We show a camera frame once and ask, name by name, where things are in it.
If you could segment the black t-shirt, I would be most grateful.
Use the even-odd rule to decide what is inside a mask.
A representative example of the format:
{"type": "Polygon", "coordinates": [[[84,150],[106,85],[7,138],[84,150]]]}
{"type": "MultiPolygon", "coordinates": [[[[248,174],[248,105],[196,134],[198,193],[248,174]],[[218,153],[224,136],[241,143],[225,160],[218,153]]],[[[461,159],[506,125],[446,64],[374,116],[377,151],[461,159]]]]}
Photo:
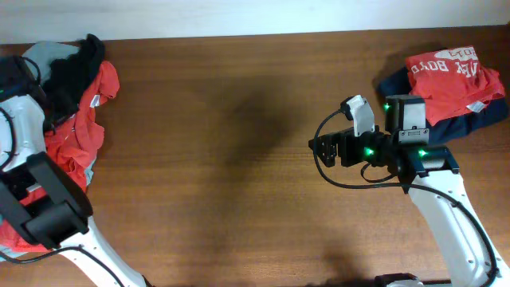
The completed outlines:
{"type": "Polygon", "coordinates": [[[77,53],[53,60],[49,79],[42,85],[48,104],[45,131],[54,130],[79,111],[84,92],[95,80],[105,57],[104,43],[94,34],[79,40],[77,53]]]}

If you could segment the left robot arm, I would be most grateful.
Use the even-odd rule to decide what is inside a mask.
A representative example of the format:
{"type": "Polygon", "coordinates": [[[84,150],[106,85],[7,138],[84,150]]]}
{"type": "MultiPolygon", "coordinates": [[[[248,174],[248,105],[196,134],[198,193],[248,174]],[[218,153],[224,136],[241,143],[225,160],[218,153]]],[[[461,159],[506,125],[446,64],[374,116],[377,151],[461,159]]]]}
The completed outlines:
{"type": "Polygon", "coordinates": [[[110,246],[80,187],[50,159],[44,140],[45,94],[34,62],[1,59],[1,215],[22,239],[41,245],[35,258],[1,257],[18,265],[61,255],[97,286],[148,286],[110,246]]]}

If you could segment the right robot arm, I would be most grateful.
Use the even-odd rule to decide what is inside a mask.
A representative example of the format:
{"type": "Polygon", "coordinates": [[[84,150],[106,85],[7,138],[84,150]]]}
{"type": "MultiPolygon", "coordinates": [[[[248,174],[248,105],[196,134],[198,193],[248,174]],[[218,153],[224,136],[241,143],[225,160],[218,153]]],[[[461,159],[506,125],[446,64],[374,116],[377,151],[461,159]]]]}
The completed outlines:
{"type": "Polygon", "coordinates": [[[389,96],[383,110],[385,127],[380,128],[365,97],[342,102],[332,114],[345,115],[352,126],[328,134],[316,131],[308,142],[317,169],[336,163],[387,167],[389,176],[370,179],[362,188],[400,187],[409,195],[445,260],[446,286],[507,286],[509,267],[473,209],[457,161],[446,146],[429,144],[425,101],[389,96]]]}

